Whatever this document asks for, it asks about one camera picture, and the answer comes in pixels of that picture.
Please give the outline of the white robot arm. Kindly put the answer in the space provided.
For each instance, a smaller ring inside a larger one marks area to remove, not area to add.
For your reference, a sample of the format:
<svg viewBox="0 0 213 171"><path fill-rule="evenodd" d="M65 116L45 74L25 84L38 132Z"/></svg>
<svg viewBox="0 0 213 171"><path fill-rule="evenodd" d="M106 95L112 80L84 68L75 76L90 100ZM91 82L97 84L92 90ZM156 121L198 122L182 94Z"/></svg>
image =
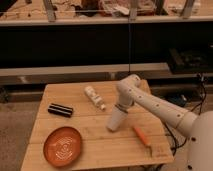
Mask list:
<svg viewBox="0 0 213 171"><path fill-rule="evenodd" d="M189 140L185 171L213 171L213 111L197 115L139 88L141 79L132 74L117 82L117 108L142 106Z"/></svg>

